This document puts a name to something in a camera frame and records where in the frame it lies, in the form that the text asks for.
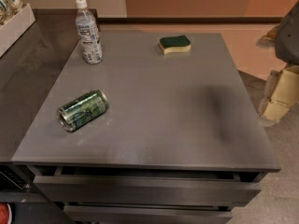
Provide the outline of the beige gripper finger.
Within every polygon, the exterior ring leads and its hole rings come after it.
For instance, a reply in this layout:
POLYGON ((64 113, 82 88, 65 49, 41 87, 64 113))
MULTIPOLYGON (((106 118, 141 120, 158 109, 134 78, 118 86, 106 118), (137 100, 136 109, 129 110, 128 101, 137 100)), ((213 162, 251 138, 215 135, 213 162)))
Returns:
POLYGON ((299 66, 288 65, 281 71, 270 72, 266 81, 263 99, 258 109, 258 121, 264 127, 271 127, 299 102, 299 66))

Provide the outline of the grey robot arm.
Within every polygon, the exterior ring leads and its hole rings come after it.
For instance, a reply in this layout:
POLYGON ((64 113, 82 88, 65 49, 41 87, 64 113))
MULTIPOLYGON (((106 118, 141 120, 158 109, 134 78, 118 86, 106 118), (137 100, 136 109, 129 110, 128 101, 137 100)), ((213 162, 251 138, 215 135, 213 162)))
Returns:
POLYGON ((270 72, 258 109, 260 124, 271 127, 299 102, 299 2, 261 40, 272 42, 276 57, 286 63, 270 72))

